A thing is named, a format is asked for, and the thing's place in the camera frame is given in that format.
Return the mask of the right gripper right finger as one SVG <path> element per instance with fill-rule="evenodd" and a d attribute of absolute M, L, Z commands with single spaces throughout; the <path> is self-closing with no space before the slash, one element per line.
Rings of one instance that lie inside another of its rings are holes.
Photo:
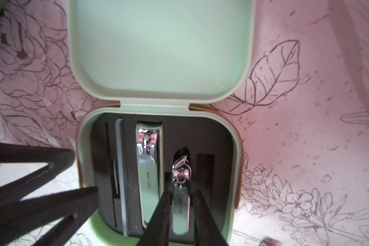
<path fill-rule="evenodd" d="M 195 216 L 195 245 L 227 246 L 202 192 L 199 189 L 194 190 L 192 198 Z"/>

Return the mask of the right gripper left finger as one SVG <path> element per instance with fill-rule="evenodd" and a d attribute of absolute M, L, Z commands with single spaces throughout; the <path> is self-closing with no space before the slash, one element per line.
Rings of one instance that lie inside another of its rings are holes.
<path fill-rule="evenodd" d="M 137 246 L 168 246 L 172 193 L 165 191 Z"/>

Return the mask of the large green nail clipper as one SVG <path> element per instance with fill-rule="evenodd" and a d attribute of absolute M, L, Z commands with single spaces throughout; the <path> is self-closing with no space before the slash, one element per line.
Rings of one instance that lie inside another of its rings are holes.
<path fill-rule="evenodd" d="M 136 157 L 141 223 L 146 228 L 165 190 L 162 124 L 138 122 L 136 125 Z"/>

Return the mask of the green case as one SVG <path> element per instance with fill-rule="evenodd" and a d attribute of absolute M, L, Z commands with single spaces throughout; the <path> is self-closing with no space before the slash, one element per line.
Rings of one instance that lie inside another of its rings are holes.
<path fill-rule="evenodd" d="M 234 157 L 222 235 L 232 238 L 243 145 L 236 128 L 207 104 L 231 95 L 248 73 L 255 1 L 69 1 L 72 73 L 90 95 L 108 100 L 76 133 L 82 188 L 94 186 L 92 124 L 104 113 L 205 117 L 231 134 Z"/>

